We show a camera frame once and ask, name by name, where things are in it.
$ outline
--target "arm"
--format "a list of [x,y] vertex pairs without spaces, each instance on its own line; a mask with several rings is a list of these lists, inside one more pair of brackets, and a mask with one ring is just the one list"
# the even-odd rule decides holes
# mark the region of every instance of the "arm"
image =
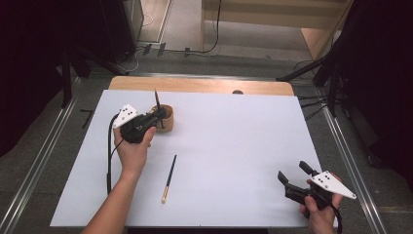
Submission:
[[[147,149],[156,132],[149,129],[142,143],[123,141],[118,146],[122,172],[118,182],[82,233],[122,233],[131,206],[136,184],[146,163]],[[120,129],[114,129],[115,145],[122,141]]]

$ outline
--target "cable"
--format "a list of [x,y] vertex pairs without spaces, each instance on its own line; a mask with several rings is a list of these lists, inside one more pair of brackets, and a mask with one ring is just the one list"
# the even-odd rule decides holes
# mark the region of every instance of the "cable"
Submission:
[[112,126],[113,126],[113,122],[115,121],[116,118],[118,118],[119,114],[116,114],[115,116],[113,116],[112,120],[110,121],[109,124],[109,131],[108,131],[108,143],[107,143],[107,174],[106,174],[106,190],[107,190],[107,194],[110,193],[110,191],[112,190],[112,156],[113,153],[115,152],[115,150],[119,147],[119,145],[121,145],[122,142],[124,142],[124,140],[122,139],[121,142],[119,142],[115,148],[111,151],[110,150],[110,145],[112,145]]
[[164,50],[164,52],[172,52],[172,53],[180,53],[180,54],[196,55],[196,56],[209,56],[209,57],[215,57],[215,56],[217,56],[217,55],[213,55],[213,56],[207,55],[207,53],[209,53],[209,52],[211,52],[213,49],[215,49],[216,45],[218,44],[218,40],[219,40],[219,19],[220,19],[220,16],[221,16],[221,3],[222,3],[222,0],[219,0],[218,16],[217,16],[217,19],[216,19],[216,39],[215,39],[215,43],[214,43],[214,45],[212,46],[212,48],[210,48],[209,50],[204,51],[204,52],[202,52],[202,51],[189,51],[189,52],[186,52],[186,51],[177,51],[177,50]]
[[302,61],[299,61],[299,62],[297,62],[297,63],[294,65],[294,68],[292,68],[292,72],[295,72],[295,69],[297,68],[297,66],[298,66],[300,63],[303,63],[303,62],[314,62],[314,61],[313,61],[313,60],[302,60]]
[[148,23],[143,24],[142,26],[147,26],[147,25],[151,24],[151,23],[154,21],[154,18],[153,18],[153,17],[151,17],[151,16],[149,16],[149,15],[145,15],[145,14],[144,14],[144,16],[150,18],[151,21],[148,22]]
[[126,71],[126,72],[132,72],[132,71],[135,71],[135,70],[137,70],[137,68],[139,67],[139,62],[138,62],[138,60],[137,60],[137,53],[139,53],[139,52],[141,52],[141,51],[143,51],[143,49],[139,49],[139,50],[137,50],[135,53],[134,53],[134,59],[136,60],[136,66],[133,68],[133,69],[125,69],[125,68],[123,68],[122,66],[120,66],[120,65],[117,65],[117,64],[115,64],[119,69],[121,69],[121,70],[123,70],[123,71]]
[[324,104],[320,109],[316,110],[315,112],[313,112],[312,114],[309,114],[306,118],[304,118],[305,121],[313,118],[317,113],[319,113],[323,108],[325,108],[327,106],[327,104]]

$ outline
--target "white paper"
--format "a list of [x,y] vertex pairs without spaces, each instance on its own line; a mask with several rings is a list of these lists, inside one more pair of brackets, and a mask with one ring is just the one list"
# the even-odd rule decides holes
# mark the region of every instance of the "white paper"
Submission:
[[[300,161],[320,172],[296,97],[158,95],[161,103],[172,106],[174,126],[152,140],[128,226],[307,226],[299,205],[284,197],[277,179],[282,171],[290,183],[307,187],[309,177],[298,167]],[[140,113],[156,104],[153,92],[103,92],[51,226],[86,226],[103,203],[109,122],[126,103]],[[167,202],[162,204],[175,154]],[[115,153],[112,186],[120,170]]]

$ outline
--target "black pencil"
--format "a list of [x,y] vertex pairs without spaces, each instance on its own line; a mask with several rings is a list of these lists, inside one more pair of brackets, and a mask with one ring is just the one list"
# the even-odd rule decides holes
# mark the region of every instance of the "black pencil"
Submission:
[[173,167],[175,166],[175,161],[176,161],[176,155],[173,157],[172,166],[170,167],[170,172],[169,172],[169,176],[168,176],[167,186],[165,187],[164,196],[162,197],[162,203],[165,203],[165,202],[167,201],[169,184],[170,184],[170,179],[172,178],[172,172],[173,172]]

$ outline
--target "hand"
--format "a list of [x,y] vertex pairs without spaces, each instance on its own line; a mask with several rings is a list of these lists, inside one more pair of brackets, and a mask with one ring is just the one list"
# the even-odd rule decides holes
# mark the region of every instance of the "hand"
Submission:
[[[339,208],[340,202],[343,196],[340,194],[334,193],[332,196],[332,204],[335,208]],[[317,203],[313,197],[307,196],[305,198],[306,206],[300,206],[300,212],[303,214],[306,209],[310,212],[310,219],[309,219],[309,229],[310,232],[313,234],[333,234],[334,228],[333,223],[335,219],[335,213],[333,212],[332,208],[326,207],[324,210],[320,211],[317,207]]]
[[121,143],[118,148],[118,155],[122,163],[121,176],[139,177],[146,164],[148,147],[151,145],[151,140],[156,133],[156,128],[152,127],[146,131],[143,140],[139,144],[128,143],[122,139],[120,128],[113,130],[115,137],[115,145]]

